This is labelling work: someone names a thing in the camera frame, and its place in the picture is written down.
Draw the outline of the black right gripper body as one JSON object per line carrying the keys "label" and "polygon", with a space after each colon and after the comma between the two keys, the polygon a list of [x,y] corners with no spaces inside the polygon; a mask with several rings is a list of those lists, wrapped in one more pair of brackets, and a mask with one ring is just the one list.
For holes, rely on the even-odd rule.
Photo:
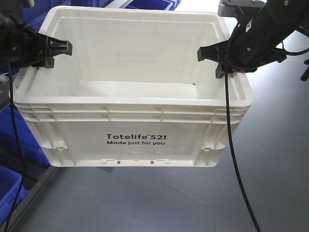
{"label": "black right gripper body", "polygon": [[252,73],[258,67],[283,61],[286,55],[275,47],[287,37],[287,28],[272,23],[237,23],[226,45],[226,70]]}

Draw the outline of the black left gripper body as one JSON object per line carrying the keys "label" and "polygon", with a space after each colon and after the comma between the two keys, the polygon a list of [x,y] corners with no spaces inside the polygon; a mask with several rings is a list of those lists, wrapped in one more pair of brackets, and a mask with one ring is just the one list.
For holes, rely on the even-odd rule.
{"label": "black left gripper body", "polygon": [[0,61],[12,68],[42,64],[46,38],[15,14],[0,15]]}

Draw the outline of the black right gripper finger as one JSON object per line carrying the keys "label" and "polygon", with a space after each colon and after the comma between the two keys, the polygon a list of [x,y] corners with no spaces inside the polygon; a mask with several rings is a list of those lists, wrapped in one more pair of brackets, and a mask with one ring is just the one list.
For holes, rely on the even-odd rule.
{"label": "black right gripper finger", "polygon": [[225,76],[226,73],[234,73],[236,71],[235,68],[232,68],[230,66],[227,67],[227,70],[225,69],[225,65],[223,63],[218,63],[217,68],[215,70],[215,78],[222,78]]}
{"label": "black right gripper finger", "polygon": [[197,51],[198,62],[206,59],[215,62],[224,62],[227,54],[228,40],[212,44],[209,46],[200,47]]}

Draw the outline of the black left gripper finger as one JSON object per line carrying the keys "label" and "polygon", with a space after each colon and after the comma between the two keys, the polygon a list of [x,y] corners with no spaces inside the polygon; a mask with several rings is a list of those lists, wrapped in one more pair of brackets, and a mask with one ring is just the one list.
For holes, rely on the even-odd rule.
{"label": "black left gripper finger", "polygon": [[72,55],[72,44],[69,41],[56,39],[38,33],[40,57],[54,57],[61,54]]}
{"label": "black left gripper finger", "polygon": [[44,68],[52,69],[54,68],[54,58],[48,57],[44,60],[35,62],[32,64],[32,67],[44,67]]}

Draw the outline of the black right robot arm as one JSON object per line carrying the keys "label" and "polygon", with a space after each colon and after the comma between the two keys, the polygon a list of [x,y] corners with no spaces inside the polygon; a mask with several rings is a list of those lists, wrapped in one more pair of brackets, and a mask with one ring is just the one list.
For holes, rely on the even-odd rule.
{"label": "black right robot arm", "polygon": [[198,61],[209,59],[218,63],[216,78],[225,73],[253,73],[269,63],[281,63],[287,56],[308,52],[277,48],[294,31],[308,36],[307,0],[222,0],[218,15],[234,17],[238,23],[228,40],[197,51]]}

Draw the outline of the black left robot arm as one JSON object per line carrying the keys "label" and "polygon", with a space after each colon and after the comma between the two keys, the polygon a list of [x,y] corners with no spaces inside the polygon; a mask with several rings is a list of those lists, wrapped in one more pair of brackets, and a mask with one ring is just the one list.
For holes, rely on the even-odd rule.
{"label": "black left robot arm", "polygon": [[36,32],[22,19],[22,9],[33,7],[32,0],[2,0],[0,2],[0,61],[8,61],[15,69],[54,67],[54,57],[72,55],[72,44]]}

